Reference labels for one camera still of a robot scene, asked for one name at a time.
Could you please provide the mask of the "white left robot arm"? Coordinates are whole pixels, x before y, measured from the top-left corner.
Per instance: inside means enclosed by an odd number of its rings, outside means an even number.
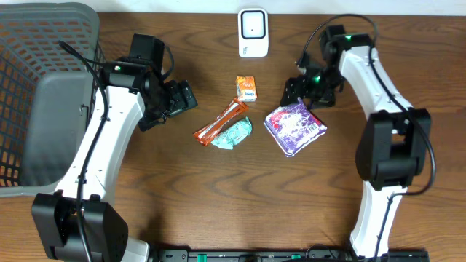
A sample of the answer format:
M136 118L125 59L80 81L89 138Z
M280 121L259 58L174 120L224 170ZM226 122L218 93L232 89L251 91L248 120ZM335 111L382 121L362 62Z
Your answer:
M147 131L197 106L186 80L166 82L155 65L104 65L90 124L54 192L36 195L33 221L48 258L59 261L151 261L148 242L128 235L113 208L123 156L135 128Z

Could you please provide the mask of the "orange snack bar wrapper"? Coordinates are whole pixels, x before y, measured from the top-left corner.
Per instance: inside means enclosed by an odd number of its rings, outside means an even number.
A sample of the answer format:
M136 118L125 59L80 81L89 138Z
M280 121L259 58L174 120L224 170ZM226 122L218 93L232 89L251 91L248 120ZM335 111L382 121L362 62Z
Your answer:
M226 123L236 116L246 112L249 107L246 103L234 98L225 110L219 114L211 123L196 131L194 138L204 146L208 146L220 133Z

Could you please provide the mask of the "floral red purple packet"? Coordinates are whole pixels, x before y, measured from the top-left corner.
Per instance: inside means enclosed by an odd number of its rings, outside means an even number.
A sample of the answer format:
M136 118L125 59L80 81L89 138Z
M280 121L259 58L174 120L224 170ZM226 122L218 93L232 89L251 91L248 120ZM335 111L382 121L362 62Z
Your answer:
M264 126L287 157L295 156L328 129L312 114L301 98L298 103L273 110L265 118Z

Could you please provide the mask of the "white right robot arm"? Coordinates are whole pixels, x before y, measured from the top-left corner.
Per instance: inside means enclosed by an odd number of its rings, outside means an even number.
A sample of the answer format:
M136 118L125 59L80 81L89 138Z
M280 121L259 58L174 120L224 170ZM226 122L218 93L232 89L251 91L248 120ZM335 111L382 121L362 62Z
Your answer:
M301 75L286 81L280 106L308 98L319 107L332 107L336 88L345 82L353 88L367 122L355 154L363 198L350 243L357 258L378 261L389 254L388 236L401 199L410 195L408 187L425 158L435 161L430 114L398 92L379 60L375 38L330 26L319 42L325 65L303 54Z

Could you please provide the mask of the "small orange juice carton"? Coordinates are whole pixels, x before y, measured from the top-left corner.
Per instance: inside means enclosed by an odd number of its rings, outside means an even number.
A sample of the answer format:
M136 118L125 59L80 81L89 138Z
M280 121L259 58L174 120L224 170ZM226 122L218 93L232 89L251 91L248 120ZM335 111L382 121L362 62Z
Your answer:
M255 102L258 94L253 76L238 76L236 78L237 98L242 102Z

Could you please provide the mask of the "teal green packet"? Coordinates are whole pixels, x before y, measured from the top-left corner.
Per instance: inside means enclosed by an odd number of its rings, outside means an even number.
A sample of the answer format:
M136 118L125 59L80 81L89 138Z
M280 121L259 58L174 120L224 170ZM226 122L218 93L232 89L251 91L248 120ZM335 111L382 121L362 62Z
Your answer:
M249 118L245 117L216 136L211 143L220 149L232 150L237 144L251 135L252 130L253 126Z

